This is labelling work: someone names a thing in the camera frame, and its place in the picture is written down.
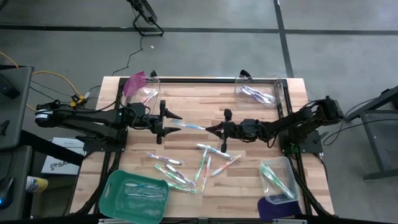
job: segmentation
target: purple cloth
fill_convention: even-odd
[[[134,94],[136,94],[138,89],[145,87],[146,85],[147,85],[147,79],[145,77],[144,71],[134,74],[130,76],[129,80],[124,85],[123,95],[126,97],[134,96]]]
[[[257,208],[259,210],[260,219],[264,222],[302,213],[298,201],[274,205],[268,202],[265,197],[259,200]]]

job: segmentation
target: wooden tabletop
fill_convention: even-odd
[[[97,108],[112,103],[116,98],[120,77],[104,77]],[[307,101],[304,81],[301,78],[287,79],[293,110],[299,110]],[[240,123],[244,118],[262,121],[275,121],[275,109],[240,109],[235,105],[234,84],[231,83],[162,83],[161,98],[166,100],[167,108],[181,116],[184,121],[209,127],[224,119],[225,108],[233,112],[233,121]],[[165,126],[172,126],[170,121]],[[169,134],[163,144],[156,144],[156,136],[149,131],[129,129],[126,150],[122,153],[121,170],[156,179],[167,178],[154,165],[159,161],[146,157],[146,152],[184,161],[178,168],[193,179],[203,151],[197,143],[220,145],[220,140],[207,132],[183,129]],[[259,218],[257,202],[264,196],[259,178],[259,163],[263,159],[282,156],[278,141],[271,149],[260,141],[243,143],[228,140],[228,153],[242,158],[233,163],[221,174],[209,178],[205,192],[190,194],[171,189],[165,217],[213,217],[213,218]],[[226,161],[212,155],[210,171],[214,171]],[[303,154],[303,164],[308,188],[324,208],[333,213],[330,193],[322,164],[312,154]],[[71,212],[80,209],[89,199],[100,179],[104,153],[95,152],[83,161],[78,178]],[[302,198],[300,207],[304,211]]]

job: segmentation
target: concrete floor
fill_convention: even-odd
[[[272,0],[149,3],[164,27],[278,28]],[[393,0],[281,0],[280,6],[286,29],[398,30],[394,10],[398,2]],[[13,0],[0,12],[2,24],[129,27],[132,20],[131,8],[123,0]],[[61,73],[85,92],[99,85],[103,76],[126,66],[127,56],[139,49],[139,39],[135,32],[0,30],[0,50],[19,65]],[[287,35],[287,44],[294,77],[304,78],[308,97],[330,95],[344,112],[398,84],[396,35]],[[246,69],[255,77],[286,77],[279,34],[173,32],[144,38],[142,47],[144,50],[132,57],[129,69],[117,75],[156,70],[162,76],[234,77]],[[9,62],[0,57],[0,63]],[[34,80],[73,93],[55,77],[37,75]],[[67,100],[66,96],[32,86]],[[33,91],[29,95],[31,105],[49,101]],[[95,107],[94,100],[89,104]],[[338,128],[320,130],[333,132]],[[65,129],[37,127],[29,110],[24,129],[46,139],[76,135]],[[398,177],[366,183],[362,180],[363,175],[377,171],[362,127],[345,131],[324,150],[337,215],[380,222],[398,220]],[[65,192],[69,191],[64,188],[63,194],[57,193],[56,201],[51,193],[44,195],[40,215],[59,215],[67,202]]]

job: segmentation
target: yellow cable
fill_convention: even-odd
[[[13,59],[11,59],[10,57],[8,57],[5,53],[3,53],[3,52],[0,51],[0,54],[3,55],[3,56],[5,56],[8,60],[10,60],[10,62],[12,62],[12,63],[15,65],[15,67],[19,68],[19,67],[18,67],[18,64],[15,63],[15,61],[14,61]],[[65,81],[67,81],[67,82],[69,83],[69,85],[74,89],[74,91],[80,96],[79,91],[78,91],[78,90],[76,89],[76,87],[72,84],[72,82],[70,82],[69,79],[67,79],[67,78],[64,77],[63,75],[57,74],[57,73],[55,73],[55,72],[48,72],[48,71],[34,72],[32,75],[41,74],[41,73],[44,73],[44,74],[51,74],[51,75],[55,75],[55,76],[58,76],[58,77],[60,77],[60,78],[63,78]],[[33,110],[33,111],[37,111],[35,108],[33,108],[33,107],[32,107],[31,105],[29,105],[29,104],[26,104],[26,106],[27,106],[29,109]]]
[[[19,68],[17,63],[15,63],[15,61],[13,59],[11,59],[10,57],[8,57],[5,53],[0,52],[0,54],[5,56],[6,59],[8,59],[10,62],[12,62],[15,65],[15,67]]]

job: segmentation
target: green tray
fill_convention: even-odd
[[[108,217],[136,224],[158,224],[164,216],[168,198],[166,181],[117,170],[109,176],[99,210]]]

